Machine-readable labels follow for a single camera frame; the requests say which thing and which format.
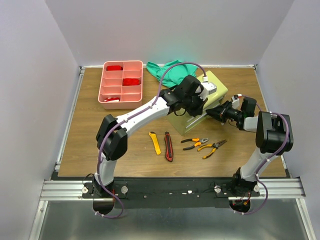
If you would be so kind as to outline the olive green drawer cabinet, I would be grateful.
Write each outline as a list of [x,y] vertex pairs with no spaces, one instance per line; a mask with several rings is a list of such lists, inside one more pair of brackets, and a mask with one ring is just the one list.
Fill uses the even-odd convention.
[[208,95],[208,100],[204,104],[202,114],[194,117],[186,112],[182,115],[184,110],[181,109],[177,111],[178,116],[171,113],[166,117],[167,121],[181,136],[184,136],[187,132],[191,131],[194,127],[203,122],[207,117],[206,110],[218,107],[228,92],[227,87],[210,70],[206,72],[206,76],[207,80],[214,84],[215,89],[213,93]]

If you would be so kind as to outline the needle nose pliers orange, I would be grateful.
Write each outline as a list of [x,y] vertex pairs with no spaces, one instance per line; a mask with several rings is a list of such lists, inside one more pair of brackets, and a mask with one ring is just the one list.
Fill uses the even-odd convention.
[[206,144],[206,145],[200,146],[200,147],[197,149],[197,151],[200,152],[201,150],[206,149],[206,148],[210,148],[210,149],[211,149],[211,151],[210,151],[209,154],[207,154],[207,155],[205,155],[205,156],[202,157],[202,158],[205,160],[205,159],[211,157],[211,156],[215,153],[215,151],[216,151],[219,147],[221,147],[223,144],[225,144],[226,142],[227,142],[227,140],[224,139],[224,140],[221,140],[221,141],[218,141],[218,142],[215,142],[215,143]]

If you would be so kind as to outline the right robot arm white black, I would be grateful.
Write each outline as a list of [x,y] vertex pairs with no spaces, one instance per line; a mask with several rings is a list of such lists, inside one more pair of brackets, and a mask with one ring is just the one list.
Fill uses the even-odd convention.
[[294,144],[290,116],[268,111],[255,115],[257,106],[254,98],[238,94],[231,101],[206,110],[208,116],[223,124],[231,120],[240,131],[255,133],[254,152],[232,176],[230,191],[234,196],[253,192],[266,167]]

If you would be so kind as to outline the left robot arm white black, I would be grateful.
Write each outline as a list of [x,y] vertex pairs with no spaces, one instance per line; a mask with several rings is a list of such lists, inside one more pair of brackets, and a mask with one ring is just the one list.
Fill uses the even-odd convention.
[[96,135],[98,148],[97,169],[94,174],[93,191],[101,198],[112,195],[111,183],[117,160],[128,150],[128,138],[148,123],[175,113],[181,109],[196,117],[203,113],[203,107],[211,93],[208,77],[199,81],[187,75],[175,87],[159,90],[158,94],[137,109],[113,117],[106,115]]

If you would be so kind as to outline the green cloth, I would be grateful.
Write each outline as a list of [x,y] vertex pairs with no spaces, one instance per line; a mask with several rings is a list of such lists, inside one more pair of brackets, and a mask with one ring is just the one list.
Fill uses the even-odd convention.
[[[154,76],[158,81],[160,81],[161,77],[169,67],[181,62],[182,61],[180,60],[174,60],[171,62],[167,62],[164,66],[159,66],[158,64],[153,62],[148,62],[146,64],[146,69],[152,76]],[[161,84],[167,88],[177,86],[183,81],[183,79],[187,75],[195,77],[197,69],[198,67],[192,64],[183,64],[175,66],[166,73]]]

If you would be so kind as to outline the red black utility knife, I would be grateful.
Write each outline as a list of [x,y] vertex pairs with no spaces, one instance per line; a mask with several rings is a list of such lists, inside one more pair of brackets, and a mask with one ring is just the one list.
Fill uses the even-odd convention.
[[174,158],[174,152],[173,152],[171,136],[168,131],[166,131],[164,134],[164,143],[165,143],[165,159],[169,162],[172,162]]

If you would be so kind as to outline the yellow utility knife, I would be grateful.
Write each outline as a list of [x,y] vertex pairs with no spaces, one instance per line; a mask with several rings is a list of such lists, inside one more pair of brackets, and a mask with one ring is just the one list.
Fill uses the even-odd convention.
[[153,131],[150,131],[148,134],[152,139],[154,150],[155,150],[156,154],[160,155],[161,154],[161,149],[160,149],[160,146],[159,146],[159,142],[158,142],[158,138],[157,138],[156,133],[153,132]]

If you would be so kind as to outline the red item middle compartment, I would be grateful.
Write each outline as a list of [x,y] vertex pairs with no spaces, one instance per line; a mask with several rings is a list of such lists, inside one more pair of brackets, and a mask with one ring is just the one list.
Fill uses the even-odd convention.
[[122,80],[123,86],[138,86],[140,85],[140,80],[138,78],[124,78]]

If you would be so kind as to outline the pink compartment tray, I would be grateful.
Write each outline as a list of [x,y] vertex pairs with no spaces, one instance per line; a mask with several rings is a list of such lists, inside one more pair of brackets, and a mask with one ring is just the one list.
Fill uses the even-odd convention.
[[97,100],[105,110],[140,107],[143,100],[143,62],[106,61]]

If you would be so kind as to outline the red white item front compartment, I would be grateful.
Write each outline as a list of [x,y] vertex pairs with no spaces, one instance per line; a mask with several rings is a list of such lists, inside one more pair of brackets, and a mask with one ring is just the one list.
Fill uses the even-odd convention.
[[108,97],[106,99],[103,100],[105,103],[117,103],[120,101],[120,98],[119,97]]

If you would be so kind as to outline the red item back compartment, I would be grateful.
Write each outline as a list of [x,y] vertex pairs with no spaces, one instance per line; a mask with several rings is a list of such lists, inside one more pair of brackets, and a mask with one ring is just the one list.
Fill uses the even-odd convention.
[[108,65],[106,67],[107,71],[122,71],[123,67],[121,65]]

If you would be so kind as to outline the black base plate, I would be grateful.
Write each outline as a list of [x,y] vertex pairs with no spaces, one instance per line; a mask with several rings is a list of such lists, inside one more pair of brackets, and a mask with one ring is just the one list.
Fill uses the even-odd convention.
[[232,198],[260,195],[255,183],[240,189],[230,177],[115,177],[106,188],[126,209],[228,208]]

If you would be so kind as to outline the aluminium rail frame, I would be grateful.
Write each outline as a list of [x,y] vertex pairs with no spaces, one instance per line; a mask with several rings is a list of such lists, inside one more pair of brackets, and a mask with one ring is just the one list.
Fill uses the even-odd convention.
[[[35,219],[32,225],[30,239],[44,240],[49,227],[53,225],[53,216],[50,215],[50,205],[74,203],[74,212],[64,210],[67,216],[72,217],[75,223],[75,233],[71,234],[72,240],[94,240],[107,238],[107,233],[112,233],[112,239],[119,239],[121,231],[116,230],[115,220],[110,222],[110,228],[106,228],[94,217],[90,208],[81,210],[80,203],[111,204],[109,198],[98,198],[91,195],[85,198],[83,187],[85,180],[78,177],[58,177],[62,159],[58,158],[55,169],[50,180],[46,180],[42,185],[39,204],[36,210]],[[262,178],[258,183],[259,196],[251,197],[251,201],[268,202],[271,209],[263,209],[258,215],[254,216],[254,222],[261,222],[261,227],[251,229],[255,239],[280,239],[284,234],[285,239],[294,239],[293,230],[285,226],[290,220],[298,222],[297,230],[302,233],[305,240],[316,238],[314,228],[307,210],[305,202],[305,190],[300,178],[286,177],[267,177]],[[145,212],[150,213],[157,220],[158,225],[163,224],[165,213],[172,213],[169,222],[176,225],[174,232],[178,235],[186,232],[194,224],[194,220],[186,216],[181,217],[182,213],[191,214],[201,210],[208,210],[208,215],[204,217],[209,226],[204,230],[205,237],[216,236],[221,238],[221,230],[227,230],[231,223],[234,223],[240,213],[231,208],[217,207],[188,207],[188,208],[129,208],[131,217],[137,220]]]

